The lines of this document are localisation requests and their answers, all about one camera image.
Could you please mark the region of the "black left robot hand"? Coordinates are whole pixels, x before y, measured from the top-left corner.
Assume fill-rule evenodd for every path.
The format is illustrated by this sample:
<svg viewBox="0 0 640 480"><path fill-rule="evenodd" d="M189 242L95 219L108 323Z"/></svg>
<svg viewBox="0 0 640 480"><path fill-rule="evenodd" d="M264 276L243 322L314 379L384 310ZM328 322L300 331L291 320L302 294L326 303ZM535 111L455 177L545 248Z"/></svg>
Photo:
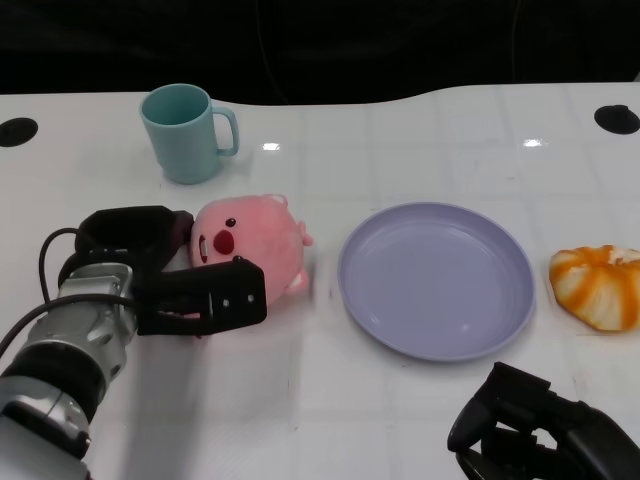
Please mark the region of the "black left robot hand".
<svg viewBox="0 0 640 480"><path fill-rule="evenodd" d="M242 257L202 267L165 267L191 239L193 216L164 206L100 210L79 226L62 283L86 265L132 269L140 336L208 336L258 324L267 316L263 271Z"/></svg>

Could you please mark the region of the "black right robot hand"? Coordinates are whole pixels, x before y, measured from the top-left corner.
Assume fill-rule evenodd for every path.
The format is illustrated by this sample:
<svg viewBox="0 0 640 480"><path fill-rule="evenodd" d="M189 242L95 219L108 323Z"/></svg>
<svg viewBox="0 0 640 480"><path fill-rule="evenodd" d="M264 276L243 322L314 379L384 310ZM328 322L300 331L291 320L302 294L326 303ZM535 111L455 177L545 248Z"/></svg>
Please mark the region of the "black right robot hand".
<svg viewBox="0 0 640 480"><path fill-rule="evenodd" d="M447 448L469 479L639 477L639 447L608 415L502 362L459 414Z"/></svg>

